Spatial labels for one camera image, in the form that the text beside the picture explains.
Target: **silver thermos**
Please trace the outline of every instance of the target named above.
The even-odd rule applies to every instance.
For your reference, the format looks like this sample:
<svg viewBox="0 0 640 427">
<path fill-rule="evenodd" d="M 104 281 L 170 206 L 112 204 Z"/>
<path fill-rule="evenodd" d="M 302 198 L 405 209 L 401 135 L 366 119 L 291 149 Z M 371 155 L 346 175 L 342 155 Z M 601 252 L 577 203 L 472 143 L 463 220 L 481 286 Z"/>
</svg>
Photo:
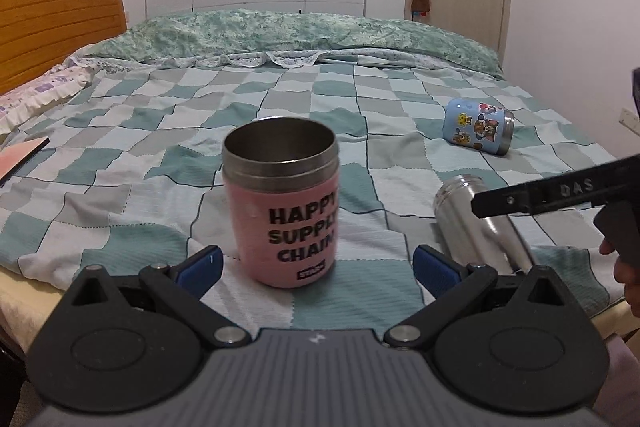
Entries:
<svg viewBox="0 0 640 427">
<path fill-rule="evenodd" d="M 471 200 L 488 190 L 478 176 L 447 180 L 433 201 L 438 226 L 451 258 L 462 266 L 487 264 L 500 275 L 527 273 L 536 264 L 509 216 L 476 217 Z"/>
</svg>

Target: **bed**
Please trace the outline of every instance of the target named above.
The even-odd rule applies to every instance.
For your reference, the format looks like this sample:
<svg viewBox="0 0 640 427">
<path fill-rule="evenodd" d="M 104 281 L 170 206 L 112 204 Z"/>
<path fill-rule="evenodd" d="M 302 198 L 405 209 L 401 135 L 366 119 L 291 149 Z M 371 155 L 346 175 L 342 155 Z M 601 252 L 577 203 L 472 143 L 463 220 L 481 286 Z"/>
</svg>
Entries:
<svg viewBox="0 0 640 427">
<path fill-rule="evenodd" d="M 410 258 L 420 243 L 446 249 L 431 208 L 444 180 L 472 172 L 494 188 L 612 159 L 508 84 L 493 52 L 430 26 L 224 10 L 125 32 L 121 0 L 0 0 L 0 10 L 17 14 L 0 27 L 0 52 L 12 46 L 11 57 L 0 54 L 3 90 L 52 67 L 49 78 L 72 79 L 60 80 L 66 87 L 52 100 L 14 112 L 4 134 L 3 145 L 50 139 L 0 188 L 2 326 L 23 350 L 87 264 L 132 274 L 210 243 L 225 252 L 225 270 L 203 301 L 252 333 L 382 333 L 431 299 Z M 459 96 L 514 112 L 505 158 L 442 140 L 443 106 Z M 239 269 L 220 176 L 225 134 L 275 115 L 322 121 L 340 140 L 337 262 L 295 291 Z M 568 209 L 513 220 L 602 336 L 628 335 L 640 321 L 612 279 L 613 259 L 596 253 L 593 215 Z M 637 340 L 628 345 L 637 349 Z"/>
</svg>

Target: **human hand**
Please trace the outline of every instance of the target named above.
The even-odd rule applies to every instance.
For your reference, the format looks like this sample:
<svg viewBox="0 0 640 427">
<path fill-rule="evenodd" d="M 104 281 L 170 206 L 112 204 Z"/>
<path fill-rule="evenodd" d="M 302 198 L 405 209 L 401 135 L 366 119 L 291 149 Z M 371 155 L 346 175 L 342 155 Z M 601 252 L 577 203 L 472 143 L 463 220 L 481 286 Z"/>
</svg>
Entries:
<svg viewBox="0 0 640 427">
<path fill-rule="evenodd" d="M 600 245 L 600 253 L 608 255 L 615 249 L 606 239 Z M 634 268 L 630 264 L 623 263 L 618 257 L 616 265 L 613 267 L 613 277 L 621 284 L 625 285 L 625 299 L 631 306 L 631 312 L 640 317 L 640 269 Z"/>
</svg>

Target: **pillow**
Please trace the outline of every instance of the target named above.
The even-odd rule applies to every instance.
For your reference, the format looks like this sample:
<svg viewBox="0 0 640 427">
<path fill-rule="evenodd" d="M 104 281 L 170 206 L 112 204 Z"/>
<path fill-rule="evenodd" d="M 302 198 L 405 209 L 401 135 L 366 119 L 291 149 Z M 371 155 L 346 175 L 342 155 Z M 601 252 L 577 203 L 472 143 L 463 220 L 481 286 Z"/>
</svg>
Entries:
<svg viewBox="0 0 640 427">
<path fill-rule="evenodd" d="M 0 143 L 19 125 L 90 85 L 93 74 L 92 68 L 57 66 L 0 96 Z"/>
</svg>

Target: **blue cartoon cup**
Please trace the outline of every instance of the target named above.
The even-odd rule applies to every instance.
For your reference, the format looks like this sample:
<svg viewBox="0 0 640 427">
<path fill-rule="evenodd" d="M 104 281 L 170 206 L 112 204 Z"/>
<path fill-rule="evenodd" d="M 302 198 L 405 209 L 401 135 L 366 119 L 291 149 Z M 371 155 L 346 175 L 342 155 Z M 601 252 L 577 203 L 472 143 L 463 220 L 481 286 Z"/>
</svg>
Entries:
<svg viewBox="0 0 640 427">
<path fill-rule="evenodd" d="M 511 145 L 511 111 L 478 100 L 454 98 L 446 108 L 442 137 L 454 145 L 504 156 Z"/>
</svg>

